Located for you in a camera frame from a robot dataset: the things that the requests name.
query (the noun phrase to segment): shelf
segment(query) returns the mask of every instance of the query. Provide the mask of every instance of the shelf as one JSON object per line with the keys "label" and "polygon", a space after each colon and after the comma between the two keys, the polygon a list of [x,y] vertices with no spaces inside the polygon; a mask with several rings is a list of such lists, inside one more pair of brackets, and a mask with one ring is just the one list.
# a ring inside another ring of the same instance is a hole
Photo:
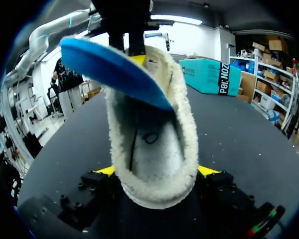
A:
{"label": "shelf", "polygon": [[238,57],[238,56],[230,56],[230,59],[237,59],[237,60],[243,60],[243,61],[255,61],[254,58],[246,58],[246,57]]}
{"label": "shelf", "polygon": [[257,102],[255,102],[254,100],[252,101],[252,104],[255,106],[255,109],[262,114],[263,117],[265,117],[266,119],[269,119],[269,116],[266,114],[267,110],[262,107],[260,104],[258,104]]}
{"label": "shelf", "polygon": [[277,84],[276,82],[273,82],[273,81],[268,80],[268,79],[266,79],[266,78],[264,78],[264,77],[261,77],[261,76],[257,76],[257,78],[258,78],[258,79],[261,79],[261,80],[263,80],[263,81],[266,81],[266,82],[268,82],[268,83],[270,83],[270,84],[272,84],[272,85],[278,87],[279,89],[282,89],[283,91],[285,91],[285,92],[287,92],[288,94],[291,95],[291,91],[290,91],[290,90],[288,90],[287,88],[285,88],[285,87],[283,87],[283,86]]}
{"label": "shelf", "polygon": [[292,78],[294,77],[293,74],[289,73],[288,71],[284,71],[284,70],[282,70],[278,67],[275,67],[275,66],[263,63],[263,62],[258,62],[258,65],[265,66],[265,67],[271,68],[271,69],[276,70],[276,71],[280,71],[281,73],[284,73],[285,75],[290,76]]}
{"label": "shelf", "polygon": [[275,102],[276,105],[278,105],[280,108],[282,108],[284,111],[288,111],[287,108],[285,106],[283,106],[281,103],[279,103],[278,101],[276,101],[274,98],[272,98],[271,96],[265,94],[264,92],[261,92],[260,90],[258,89],[255,89],[255,92],[261,94],[262,96],[266,96],[266,97],[269,97],[269,99],[273,102]]}

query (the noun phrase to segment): blue insole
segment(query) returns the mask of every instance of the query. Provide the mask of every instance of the blue insole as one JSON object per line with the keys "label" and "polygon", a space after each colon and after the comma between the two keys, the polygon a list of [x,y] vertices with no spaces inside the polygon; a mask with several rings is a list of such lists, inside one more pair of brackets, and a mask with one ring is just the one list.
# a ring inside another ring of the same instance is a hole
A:
{"label": "blue insole", "polygon": [[71,70],[162,110],[173,110],[154,79],[127,57],[84,39],[64,38],[60,46],[62,63]]}

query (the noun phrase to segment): black table surface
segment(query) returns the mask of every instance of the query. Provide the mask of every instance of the black table surface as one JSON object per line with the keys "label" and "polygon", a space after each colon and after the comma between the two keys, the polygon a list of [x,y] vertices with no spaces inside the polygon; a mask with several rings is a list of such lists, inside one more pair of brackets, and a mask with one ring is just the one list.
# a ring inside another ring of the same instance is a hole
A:
{"label": "black table surface", "polygon": [[[236,97],[206,95],[188,87],[199,163],[226,170],[256,206],[282,205],[287,225],[299,209],[299,154],[277,128]],[[40,151],[21,187],[18,206],[42,194],[58,201],[88,170],[111,165],[104,93],[79,108]],[[280,233],[276,226],[267,238]]]}

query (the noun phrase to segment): screw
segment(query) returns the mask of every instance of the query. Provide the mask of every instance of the screw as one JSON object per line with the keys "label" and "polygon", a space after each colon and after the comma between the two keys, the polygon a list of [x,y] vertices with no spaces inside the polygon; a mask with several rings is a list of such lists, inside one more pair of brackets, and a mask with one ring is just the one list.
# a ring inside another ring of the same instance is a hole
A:
{"label": "screw", "polygon": [[74,204],[74,206],[75,206],[76,208],[79,208],[79,207],[82,206],[82,204],[81,204],[80,202],[76,202],[76,203]]}
{"label": "screw", "polygon": [[82,184],[82,183],[79,183],[79,184],[78,184],[78,188],[79,188],[79,189],[82,189],[82,188],[83,188],[83,184]]}
{"label": "screw", "polygon": [[60,201],[61,201],[61,203],[68,203],[69,199],[65,195],[62,194],[60,196]]}

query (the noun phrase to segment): white fuzzy shoe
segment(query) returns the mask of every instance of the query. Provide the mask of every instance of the white fuzzy shoe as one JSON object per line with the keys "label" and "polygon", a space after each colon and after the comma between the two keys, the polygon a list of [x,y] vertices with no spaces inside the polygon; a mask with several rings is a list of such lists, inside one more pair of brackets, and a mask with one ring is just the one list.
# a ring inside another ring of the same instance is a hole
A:
{"label": "white fuzzy shoe", "polygon": [[106,88],[111,157],[123,190],[135,203],[165,209],[192,190],[198,167],[198,137],[180,66],[166,52],[146,47],[144,67],[173,112]]}

